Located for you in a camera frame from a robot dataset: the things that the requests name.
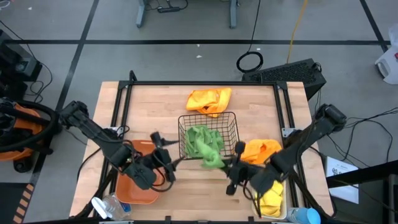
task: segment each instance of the water bottle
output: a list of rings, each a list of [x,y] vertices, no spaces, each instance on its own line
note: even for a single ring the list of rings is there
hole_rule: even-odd
[[[120,221],[127,218],[131,213],[131,206],[128,203],[120,202],[114,193],[107,195],[101,199],[93,197],[91,199],[95,210],[102,218],[110,218]]]

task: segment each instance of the floor tile line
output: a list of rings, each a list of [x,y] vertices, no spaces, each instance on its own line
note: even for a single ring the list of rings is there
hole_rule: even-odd
[[[383,52],[386,52],[388,50],[386,41],[384,41],[383,36],[380,33],[380,30],[379,30],[379,28],[378,28],[378,26],[376,24],[376,21],[374,20],[374,18],[372,16],[372,13],[371,13],[371,10],[370,10],[368,4],[366,3],[365,0],[359,0],[359,1],[361,2],[361,5],[362,5],[363,10],[365,11],[366,17],[368,18],[368,20],[369,20],[369,22],[371,24],[373,32],[374,32],[374,34],[376,35],[376,37],[377,37],[377,39],[379,41],[381,49],[383,50]]]
[[[70,84],[72,82],[72,78],[75,74],[75,70],[77,67],[77,64],[79,62],[80,59],[80,55],[81,55],[81,51],[83,50],[83,46],[84,46],[84,40],[86,40],[87,35],[88,35],[88,31],[90,29],[91,23],[93,22],[93,18],[94,18],[94,14],[96,11],[96,8],[98,6],[98,2],[99,0],[94,0],[93,1],[93,5],[91,6],[91,10],[90,13],[88,14],[88,18],[85,24],[85,27],[83,29],[83,32],[81,34],[79,43],[78,43],[78,47],[76,49],[75,55],[73,56],[70,68],[69,68],[69,72],[68,75],[65,79],[65,82],[63,84],[63,88],[60,94],[60,98],[58,99],[58,103],[56,106],[56,110],[62,109],[63,104],[66,100],[66,95],[68,93]],[[45,161],[46,155],[45,154],[39,154],[39,157],[37,158],[37,162],[36,165],[34,167],[34,170],[32,172],[32,176],[30,177],[30,183],[33,185],[37,184],[37,181],[39,180],[39,176],[40,173],[42,171],[43,165],[44,165],[44,161]]]
[[[251,40],[8,40],[8,44],[95,44],[95,45],[161,45],[161,44],[250,44]],[[260,45],[289,45],[290,40],[253,40]],[[295,40],[294,45],[389,45],[388,40]]]

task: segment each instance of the plastic bottle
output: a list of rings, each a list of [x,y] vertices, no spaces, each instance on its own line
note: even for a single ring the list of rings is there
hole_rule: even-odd
[[[320,224],[321,217],[313,208],[291,208],[287,211],[288,221],[299,224]]]
[[[128,203],[120,202],[114,193],[103,197],[102,200],[93,197],[91,203],[102,218],[109,217],[112,220],[120,221],[131,213],[131,206]]]

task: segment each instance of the orange cloth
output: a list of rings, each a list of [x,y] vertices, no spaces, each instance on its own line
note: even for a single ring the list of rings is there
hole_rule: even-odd
[[[250,164],[263,164],[273,153],[282,149],[279,142],[272,139],[253,139],[246,143],[241,160]]]
[[[193,90],[187,101],[187,110],[197,110],[202,114],[221,113],[228,106],[231,98],[231,88],[218,88],[212,90]],[[209,114],[214,118],[218,114]]]

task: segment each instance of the black mat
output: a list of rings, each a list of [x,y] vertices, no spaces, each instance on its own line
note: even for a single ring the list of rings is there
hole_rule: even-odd
[[[0,183],[1,223],[22,223],[33,189],[32,184]]]

